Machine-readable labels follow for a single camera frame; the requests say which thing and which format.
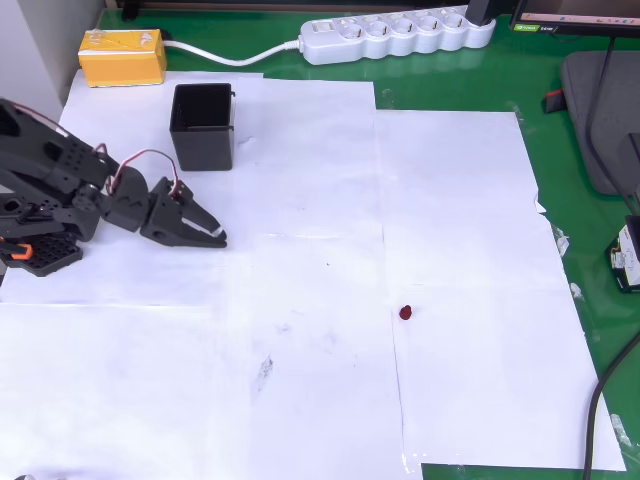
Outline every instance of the yellow box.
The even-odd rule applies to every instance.
[[[155,85],[167,70],[160,30],[90,30],[78,58],[90,87]]]

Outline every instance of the black cable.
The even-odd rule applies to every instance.
[[[598,86],[594,90],[593,98],[591,99],[591,105],[589,106],[589,114],[587,116],[586,139],[587,139],[587,146],[589,147],[589,150],[591,150],[591,154],[593,155],[596,162],[598,163],[598,166],[602,170],[602,173],[604,173],[604,176],[607,177],[607,180],[609,180],[609,182],[611,182],[611,185],[613,185],[613,188],[616,189],[616,192],[618,192],[618,195],[622,197],[622,199],[624,200],[624,203],[626,203],[629,210],[631,210],[631,213],[633,215],[638,215],[638,210],[633,205],[631,200],[629,200],[628,195],[624,193],[624,190],[620,186],[620,183],[618,183],[618,181],[613,177],[613,175],[611,175],[611,172],[607,168],[606,164],[602,161],[602,157],[600,157],[598,150],[596,150],[596,147],[593,144],[593,138],[592,138],[593,121],[596,117],[596,112],[598,111],[600,97],[602,96],[602,91],[604,90],[604,81],[607,76],[607,71],[609,70],[611,53],[613,52],[613,47],[615,46],[615,44],[616,44],[615,37],[611,37],[611,40],[609,41],[609,48],[607,49],[607,54],[604,57],[604,65],[602,66],[602,72],[600,73],[600,80],[598,80]]]
[[[604,375],[598,381],[596,388],[593,390],[591,396],[591,403],[589,404],[589,415],[587,416],[587,445],[584,454],[584,470],[582,473],[582,480],[591,480],[591,471],[593,469],[593,436],[596,427],[596,409],[598,408],[598,399],[602,393],[605,383],[609,380],[609,377],[613,374],[618,365],[626,358],[627,355],[640,343],[640,332],[636,333],[624,350],[622,350],[616,359],[611,362]]]
[[[624,194],[624,191],[620,187],[620,184],[613,178],[611,172],[606,167],[602,158],[598,154],[598,151],[593,144],[593,139],[591,137],[591,131],[593,130],[593,120],[596,116],[596,112],[598,110],[598,104],[600,103],[600,97],[602,94],[604,81],[607,76],[607,71],[609,70],[609,62],[611,60],[611,53],[613,52],[613,47],[615,46],[616,39],[612,37],[609,41],[609,48],[607,49],[607,55],[604,59],[604,64],[602,66],[602,72],[600,74],[600,80],[598,81],[598,86],[595,89],[593,99],[591,105],[589,107],[589,115],[587,116],[587,145],[591,150],[591,153],[595,157],[598,165],[602,169],[602,172],[605,174],[607,179],[614,186],[618,194],[624,199],[627,207],[631,210],[633,215],[637,214],[637,210],[633,203],[629,200],[629,197]],[[618,366],[622,363],[622,361],[626,358],[627,355],[640,343],[640,332],[636,333],[633,339],[627,344],[626,347],[618,354],[615,360],[607,367],[607,370],[604,372],[600,380],[598,381],[596,388],[593,390],[593,395],[591,396],[591,403],[589,404],[589,414],[587,415],[587,439],[586,439],[586,447],[584,454],[584,470],[582,473],[583,480],[591,480],[591,472],[593,470],[593,437],[595,434],[596,427],[596,410],[598,408],[598,400],[600,399],[600,395],[602,394],[602,390],[604,389],[607,380],[613,374],[613,372],[618,368]]]

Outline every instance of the power outlet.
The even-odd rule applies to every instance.
[[[313,65],[363,57],[482,48],[496,21],[481,27],[465,18],[467,6],[312,20],[300,29],[300,51]]]

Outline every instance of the orange component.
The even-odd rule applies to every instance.
[[[31,257],[33,257],[33,247],[31,245],[29,245],[28,243],[19,243],[18,246],[26,248],[27,251],[23,254],[13,253],[11,254],[11,258],[13,258],[14,260],[29,260]]]

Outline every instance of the computer screen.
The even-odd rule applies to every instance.
[[[521,32],[640,37],[640,0],[522,0],[512,28]]]

